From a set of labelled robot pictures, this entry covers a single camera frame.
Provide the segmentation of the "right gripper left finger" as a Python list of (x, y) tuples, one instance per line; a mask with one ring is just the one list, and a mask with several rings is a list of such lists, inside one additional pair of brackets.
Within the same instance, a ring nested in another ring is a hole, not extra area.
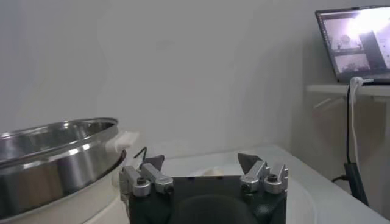
[(119, 172), (119, 191), (122, 197), (148, 197), (152, 190), (168, 194), (174, 188), (173, 177), (161, 172), (163, 155), (146, 158), (138, 167), (124, 166)]

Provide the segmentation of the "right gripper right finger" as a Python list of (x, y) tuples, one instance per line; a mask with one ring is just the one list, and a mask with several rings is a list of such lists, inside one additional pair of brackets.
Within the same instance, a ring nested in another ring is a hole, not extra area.
[(243, 170), (240, 176), (240, 188), (245, 193), (258, 192), (263, 189), (269, 194), (281, 194), (288, 188), (288, 168), (285, 164), (273, 167), (255, 155), (238, 153), (238, 162)]

